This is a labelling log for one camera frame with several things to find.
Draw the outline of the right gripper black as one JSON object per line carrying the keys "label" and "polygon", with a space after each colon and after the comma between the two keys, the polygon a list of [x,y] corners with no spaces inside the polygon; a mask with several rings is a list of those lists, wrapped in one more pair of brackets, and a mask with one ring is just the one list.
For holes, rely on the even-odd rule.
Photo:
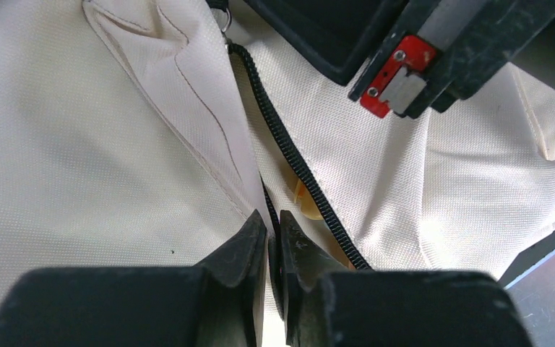
{"label": "right gripper black", "polygon": [[250,1],[376,116],[415,119],[514,64],[555,90],[555,1]]}

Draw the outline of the cream canvas backpack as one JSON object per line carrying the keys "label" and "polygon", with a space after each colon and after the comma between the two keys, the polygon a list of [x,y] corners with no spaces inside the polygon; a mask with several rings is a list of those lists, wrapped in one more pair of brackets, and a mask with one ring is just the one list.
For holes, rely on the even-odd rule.
{"label": "cream canvas backpack", "polygon": [[[501,68],[472,98],[383,119],[241,2],[286,133],[374,270],[500,278],[555,231],[555,91]],[[258,210],[290,210],[353,265],[204,1],[0,1],[0,303],[43,267],[193,265]]]}

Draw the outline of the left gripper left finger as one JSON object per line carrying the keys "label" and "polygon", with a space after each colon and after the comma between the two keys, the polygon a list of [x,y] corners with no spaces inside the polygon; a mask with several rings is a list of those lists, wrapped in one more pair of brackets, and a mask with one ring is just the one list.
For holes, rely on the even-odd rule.
{"label": "left gripper left finger", "polygon": [[259,346],[267,229],[258,212],[189,267],[54,267],[0,305],[0,346]]}

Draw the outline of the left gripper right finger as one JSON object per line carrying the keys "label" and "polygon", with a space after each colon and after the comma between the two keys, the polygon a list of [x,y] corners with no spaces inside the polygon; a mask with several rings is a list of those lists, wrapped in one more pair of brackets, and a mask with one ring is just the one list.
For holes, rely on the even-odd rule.
{"label": "left gripper right finger", "polygon": [[351,270],[280,214],[289,346],[531,346],[508,293],[463,271]]}

